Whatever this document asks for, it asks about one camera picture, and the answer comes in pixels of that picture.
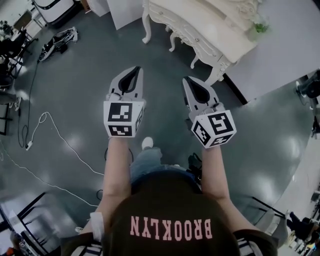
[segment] gray floor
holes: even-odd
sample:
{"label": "gray floor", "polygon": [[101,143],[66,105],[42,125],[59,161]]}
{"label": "gray floor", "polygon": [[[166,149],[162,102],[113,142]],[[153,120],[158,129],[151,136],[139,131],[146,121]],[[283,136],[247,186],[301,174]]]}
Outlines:
{"label": "gray floor", "polygon": [[[56,54],[38,66],[31,96],[31,133],[40,115],[50,112],[61,135],[83,160],[102,173],[108,145],[103,101],[109,84],[124,69],[141,66],[147,108],[136,138],[130,141],[133,154],[141,151],[146,136],[153,137],[154,144],[162,149],[166,164],[186,166],[189,155],[201,153],[201,145],[185,124],[188,110],[181,80],[183,76],[205,80],[211,70],[200,61],[190,69],[194,58],[190,47],[177,43],[176,50],[170,53],[169,34],[163,25],[155,23],[151,24],[151,41],[145,45],[141,20],[116,31],[110,14],[99,18],[93,13],[80,13],[65,27],[71,26],[76,26],[80,33],[78,43],[70,43],[63,55]],[[27,60],[27,72],[16,81],[17,89],[29,91],[35,56],[53,34],[44,30],[38,35],[34,56]],[[310,136],[312,115],[294,94],[294,86],[283,86],[245,106],[223,82],[213,86],[220,100],[231,109],[237,127],[237,135],[222,147],[232,200],[251,221],[257,212],[250,207],[250,196],[274,204],[297,169]],[[66,147],[49,118],[38,128],[27,152],[18,144],[18,115],[12,111],[10,116],[14,121],[8,128],[9,135],[0,139],[19,165],[91,204],[99,203],[96,192],[102,187],[103,177],[92,173]],[[27,117],[28,104],[23,102],[20,129]],[[6,214],[10,210],[18,213],[41,192],[50,191],[51,202],[62,211],[53,214],[53,206],[46,202],[47,208],[41,212],[55,220],[57,236],[62,237],[72,234],[75,225],[84,225],[94,210],[72,195],[36,180],[25,169],[14,166],[6,155],[0,168],[0,199]]]}

